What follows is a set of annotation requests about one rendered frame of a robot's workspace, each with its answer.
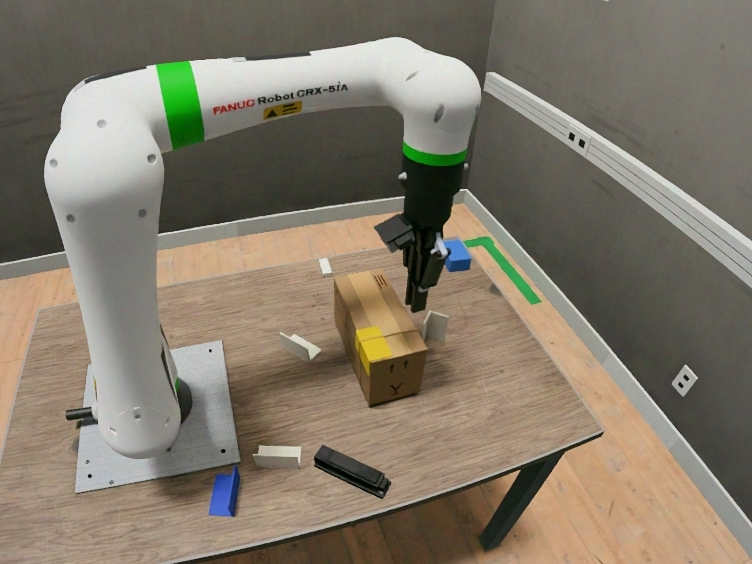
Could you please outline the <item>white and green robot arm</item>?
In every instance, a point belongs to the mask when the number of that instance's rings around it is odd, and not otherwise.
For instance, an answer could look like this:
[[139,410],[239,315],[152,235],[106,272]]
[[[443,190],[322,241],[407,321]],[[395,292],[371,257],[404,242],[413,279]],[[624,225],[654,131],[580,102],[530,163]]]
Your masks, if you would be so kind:
[[402,186],[446,198],[461,189],[480,103],[465,63],[400,37],[152,65],[80,82],[63,105],[44,169],[97,399],[66,410],[67,421],[94,417],[115,452],[148,459],[172,445],[192,409],[159,321],[162,153],[288,116],[389,105],[404,118]]

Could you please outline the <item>grey l-shaped corner guard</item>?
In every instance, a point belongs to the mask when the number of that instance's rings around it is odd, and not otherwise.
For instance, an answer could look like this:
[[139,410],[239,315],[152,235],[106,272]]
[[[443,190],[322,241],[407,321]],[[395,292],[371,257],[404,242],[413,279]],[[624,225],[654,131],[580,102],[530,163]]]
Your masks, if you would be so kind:
[[449,316],[429,311],[422,329],[421,338],[424,342],[426,337],[444,342]]

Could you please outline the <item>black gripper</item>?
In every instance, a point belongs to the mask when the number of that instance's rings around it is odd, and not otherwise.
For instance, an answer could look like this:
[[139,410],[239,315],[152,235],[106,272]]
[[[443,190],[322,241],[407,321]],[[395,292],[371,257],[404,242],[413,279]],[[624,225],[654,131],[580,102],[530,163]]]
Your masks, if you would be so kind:
[[403,249],[403,265],[408,268],[405,304],[411,305],[412,313],[426,309],[428,290],[437,285],[445,261],[452,253],[442,239],[453,199],[454,196],[421,197],[405,189],[404,212],[400,214],[420,224],[419,231],[413,232],[413,243]]

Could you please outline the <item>blue rectangular block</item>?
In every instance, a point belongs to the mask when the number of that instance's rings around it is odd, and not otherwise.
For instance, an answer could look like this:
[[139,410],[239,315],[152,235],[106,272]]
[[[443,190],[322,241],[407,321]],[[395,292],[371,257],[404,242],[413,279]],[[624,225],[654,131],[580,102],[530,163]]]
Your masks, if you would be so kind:
[[446,259],[445,266],[449,272],[470,269],[471,257],[460,240],[443,241],[445,248],[450,247],[451,255]]

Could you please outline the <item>blue l-shaped angle piece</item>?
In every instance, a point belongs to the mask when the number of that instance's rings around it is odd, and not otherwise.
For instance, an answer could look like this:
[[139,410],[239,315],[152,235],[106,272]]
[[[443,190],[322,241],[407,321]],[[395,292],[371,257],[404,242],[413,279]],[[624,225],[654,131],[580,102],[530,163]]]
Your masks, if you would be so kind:
[[216,474],[208,515],[234,517],[239,481],[236,465],[232,475]]

